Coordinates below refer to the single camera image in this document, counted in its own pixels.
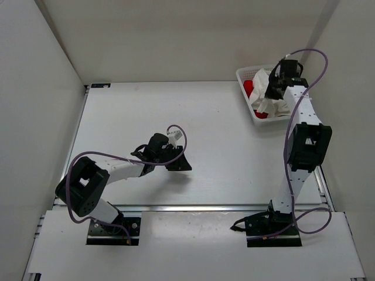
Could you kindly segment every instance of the wire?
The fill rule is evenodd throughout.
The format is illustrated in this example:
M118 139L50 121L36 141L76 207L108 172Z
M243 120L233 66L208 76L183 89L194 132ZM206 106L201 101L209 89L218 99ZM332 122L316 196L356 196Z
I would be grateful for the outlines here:
M101 225L106 225L108 227L118 227L118 228L121 228L126 233L127 240L128 240L129 245L130 245L131 244L130 234L129 234L128 230L124 226L122 226L120 224L109 224L107 222L97 220L96 218L90 217L90 216L85 217L82 220L77 220L74 217L73 210L71 209L71 201L70 201L70 177L71 177L71 171L73 170L73 166L78 161L78 159L80 159L84 155L100 155L100 156L110 157L110 158L117 159L117 160L128 161L128 162L131 162L131 163L144 164L144 165L152 165L152 166L166 166L166 165L169 165L169 164L173 163L174 161L176 161L177 159L179 159L184 154L184 152L186 150L186 147L188 145L188 138L186 136L185 131L179 125L174 125L173 124L173 125L170 125L167 128L167 132L169 132L169 129L171 129L171 127L176 127L176 128L178 128L178 129L181 130L181 132L183 134L183 137L185 139L185 145L183 146L182 151L180 152L180 154L177 155L177 157L175 157L172 160L167 161L165 163L152 163L152 162L145 162L145 161L140 161L140 160L127 159L127 158L124 158L124 157L120 157L120 156L116 156L116 155L111 155L111 154L107 154L107 153L103 153L103 152L98 152L98 151L81 152L76 157L74 157L73 160L71 161L70 165L69 165L68 172L66 174L66 184L65 184L66 205L67 205L67 208L68 208L68 213L69 213L70 219L73 222L75 222L76 224L81 224L81 223L83 223L83 222L85 222L87 220L93 220L95 222L98 222Z
M301 63L298 63L299 66L299 76L301 77L302 73L304 72L304 66Z
M292 127L292 123L293 123L293 119L294 119L294 116L297 112L297 109L299 107L299 105L301 104L302 100L305 98L305 96L307 95L308 91L314 87L316 85L316 83L319 82L319 80L324 76L324 74L326 73L326 70L327 70L327 67L328 67L328 58L327 58L327 55L318 50L318 49L299 49L299 50L296 50L288 55L286 55L284 57L284 59L288 56L291 56L293 54L297 54L297 53L300 53L300 52L305 52L305 51L309 51L309 52L317 52L319 54L321 54L323 56L323 58L325 59L325 65L324 65L324 68L323 68L323 71L321 72L321 74L319 75L319 77L309 86L305 89L305 91L302 93L302 95L300 96L299 100L297 101L296 105L294 106L294 109L292 111L292 114L291 114L291 117L290 117L290 120L288 122L288 127L287 127L287 132L285 134L285 140L284 140L284 151L283 151L283 155L284 155L284 169L285 169L285 175L287 177L287 182L288 182L288 187L289 187L289 190L290 190L290 193L291 193L291 197L292 197L292 221L293 223L289 224L288 226L286 226L285 228L283 228L282 230L280 231L277 231L275 233L272 233L272 234L268 234L268 235L263 235L263 236L258 236L258 237L251 237L251 238L248 238L248 240L254 240L254 239L262 239L262 238L269 238L269 237L274 237L274 236L277 236L281 233L283 233L284 231L286 231L288 228L290 228L291 226L295 226L295 228L303 233L303 234L315 234L315 233L318 233L320 231L322 231L323 229L325 229L331 219L332 219L332 212L330 211L330 209L328 208L325 208L325 207L318 207L318 208L313 208L311 210L308 210L304 213L302 213L299 217L296 218L295 216L295 198L294 198L294 192L293 192L293 188L292 188L292 184L291 184L291 181L290 181L290 175L289 175L289 171L288 171L288 138L289 138L289 133L290 133L290 130L291 130L291 127ZM299 227L298 227L298 224L297 224L297 221L299 221L301 218L303 218L304 216L306 216L307 214L311 213L311 212L314 212L314 211L327 211L328 212L328 220L327 222L322 226L320 227L319 229L317 230L314 230L314 231L304 231L304 230L301 230Z

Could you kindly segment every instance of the white table surface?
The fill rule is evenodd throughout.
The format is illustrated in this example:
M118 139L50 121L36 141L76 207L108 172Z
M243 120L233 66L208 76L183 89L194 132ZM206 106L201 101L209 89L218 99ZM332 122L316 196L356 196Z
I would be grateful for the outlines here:
M286 123L254 126L237 82L112 83L92 88L72 156L97 150L129 155L170 124L184 128L191 172L157 167L106 187L112 204L268 204L284 176ZM92 156L94 160L101 157ZM315 176L297 203L319 204Z
M66 210L48 211L29 273L40 281L349 281L364 277L344 213L333 213L324 231L301 235L302 247L247 248L246 236L229 230L249 213L143 212L139 246L86 245L88 222L74 224ZM300 220L305 230L326 213Z

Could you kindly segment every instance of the white cloth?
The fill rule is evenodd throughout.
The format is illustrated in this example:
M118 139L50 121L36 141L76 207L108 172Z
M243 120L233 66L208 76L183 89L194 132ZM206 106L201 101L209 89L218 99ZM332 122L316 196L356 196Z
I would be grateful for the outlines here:
M263 68L257 72L253 78L253 91L249 97L253 110L259 113L268 113L267 118L290 115L291 112L284 100L269 100L264 97L268 86L268 76L270 71Z

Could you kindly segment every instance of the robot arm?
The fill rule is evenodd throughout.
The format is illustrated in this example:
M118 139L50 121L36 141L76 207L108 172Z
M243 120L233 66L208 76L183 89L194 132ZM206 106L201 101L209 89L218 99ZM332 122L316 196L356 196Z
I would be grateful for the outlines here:
M289 109L296 108L296 104L308 88L307 81L301 78L302 70L302 65L296 60L280 60L270 73L265 97L274 100L284 99ZM298 229L293 224L293 202L297 200L306 179L322 164L332 130L331 127L324 126L316 116L308 93L296 108L291 128L286 143L285 161L293 195L287 177L284 176L281 188L270 201L267 211L234 223L231 229L245 231L248 246L302 245ZM245 222L245 228L236 226L240 222Z
M306 87L302 85L287 87L283 98L289 108L295 107L305 90ZM297 199L306 179L323 163L332 129L324 126L316 116L308 93L297 108L292 128L288 138L288 170L294 198ZM271 204L274 211L290 214L291 203L290 190L284 177L280 191Z
M148 163L166 163L177 157L183 150L177 146L181 131L168 133L167 136L156 133L147 145L141 145L131 154ZM169 171L188 171L192 167L182 155L176 161L165 166ZM71 209L79 216L89 215L109 224L121 224L123 215L101 197L104 188L129 177L141 177L154 170L154 165L106 160L95 162L88 157L80 158L73 166L70 180ZM59 183L56 195L66 203L66 177Z

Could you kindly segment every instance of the plastic basket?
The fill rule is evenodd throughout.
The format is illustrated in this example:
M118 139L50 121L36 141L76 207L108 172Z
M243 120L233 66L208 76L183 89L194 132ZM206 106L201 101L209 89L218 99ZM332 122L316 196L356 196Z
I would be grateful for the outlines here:
M242 94L244 95L247 106L250 109L251 117L253 118L255 126L264 126L268 124L273 124L274 122L285 122L286 120L290 119L290 116L279 116L279 117L272 117L272 118L265 118L265 119L258 118L254 113L254 110L248 100L248 97L244 88L244 82L246 80L253 80L254 76L257 74L257 72L260 69L264 68L265 70L271 71L274 67L275 66L273 64L265 64L263 66L244 67L236 71L236 76L237 76L238 82L240 83Z

